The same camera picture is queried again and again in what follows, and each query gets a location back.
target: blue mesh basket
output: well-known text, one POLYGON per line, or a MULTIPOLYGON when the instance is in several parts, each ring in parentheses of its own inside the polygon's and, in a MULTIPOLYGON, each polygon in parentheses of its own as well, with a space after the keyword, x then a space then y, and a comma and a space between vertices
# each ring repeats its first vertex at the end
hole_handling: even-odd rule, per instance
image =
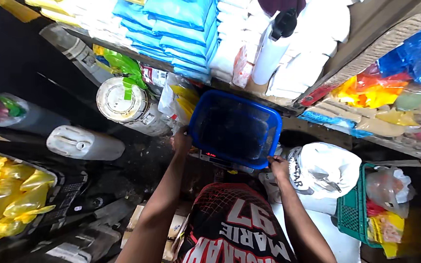
POLYGON ((268 165, 281 129, 276 111, 218 90, 202 95, 190 121, 194 146, 254 169, 268 165))

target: green plastic crate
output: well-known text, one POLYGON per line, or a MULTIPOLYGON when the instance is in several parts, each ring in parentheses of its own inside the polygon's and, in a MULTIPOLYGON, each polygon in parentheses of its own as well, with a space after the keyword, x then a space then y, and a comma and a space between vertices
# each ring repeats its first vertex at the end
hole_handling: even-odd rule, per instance
POLYGON ((372 248, 381 248, 380 244, 369 242, 367 235, 365 169, 368 167, 375 167, 375 165, 362 164, 357 185, 346 195, 337 199, 337 228, 342 233, 372 248))

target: hand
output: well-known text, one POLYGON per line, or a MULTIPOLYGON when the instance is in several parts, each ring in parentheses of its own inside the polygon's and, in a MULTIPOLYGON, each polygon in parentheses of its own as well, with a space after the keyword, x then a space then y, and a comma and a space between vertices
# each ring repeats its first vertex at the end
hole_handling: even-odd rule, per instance
POLYGON ((289 161, 278 155, 274 155, 274 157, 268 156, 267 159, 277 182, 289 179, 289 161))
POLYGON ((188 154, 193 143, 193 138, 184 133, 188 131, 188 126, 181 127, 175 134, 174 144, 176 153, 188 154))

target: white spray bottle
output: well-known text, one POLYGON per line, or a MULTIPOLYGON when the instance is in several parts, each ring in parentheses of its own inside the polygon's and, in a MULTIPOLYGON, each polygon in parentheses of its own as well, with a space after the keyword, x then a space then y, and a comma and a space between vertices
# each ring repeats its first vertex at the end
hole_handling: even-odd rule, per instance
POLYGON ((280 12, 269 24, 254 63, 251 78, 258 85, 266 84, 290 45, 290 36, 297 26, 297 11, 280 12))

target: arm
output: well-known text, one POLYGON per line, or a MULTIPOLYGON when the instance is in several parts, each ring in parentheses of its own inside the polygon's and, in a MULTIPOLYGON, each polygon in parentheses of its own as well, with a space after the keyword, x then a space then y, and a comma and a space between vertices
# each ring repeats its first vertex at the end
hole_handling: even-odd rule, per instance
POLYGON ((280 156, 268 156, 277 180, 284 207, 285 227, 300 262, 335 263, 331 248, 304 209, 289 178, 289 162, 280 156))
POLYGON ((175 155, 115 263, 162 261, 168 230, 178 206, 186 155, 191 148, 192 139, 184 135, 185 131, 183 127, 175 135, 175 155))

